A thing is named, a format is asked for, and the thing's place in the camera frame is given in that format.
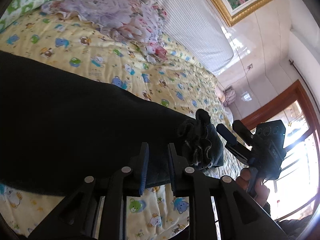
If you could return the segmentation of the right hand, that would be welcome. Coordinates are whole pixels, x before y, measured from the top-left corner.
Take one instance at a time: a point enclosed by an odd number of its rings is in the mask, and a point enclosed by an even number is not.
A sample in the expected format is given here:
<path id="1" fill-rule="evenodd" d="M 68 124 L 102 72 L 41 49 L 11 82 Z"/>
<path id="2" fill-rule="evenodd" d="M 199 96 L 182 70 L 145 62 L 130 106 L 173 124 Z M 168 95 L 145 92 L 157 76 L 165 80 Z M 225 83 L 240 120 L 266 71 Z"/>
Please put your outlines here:
<path id="1" fill-rule="evenodd" d="M 249 169 L 243 168 L 240 172 L 240 176 L 238 176 L 235 181 L 243 190 L 246 191 L 248 189 L 249 182 L 251 181 L 251 173 Z M 254 189 L 257 194 L 254 198 L 255 201 L 261 207 L 264 207 L 270 194 L 270 189 L 263 184 L 263 180 L 261 178 L 256 180 Z"/>

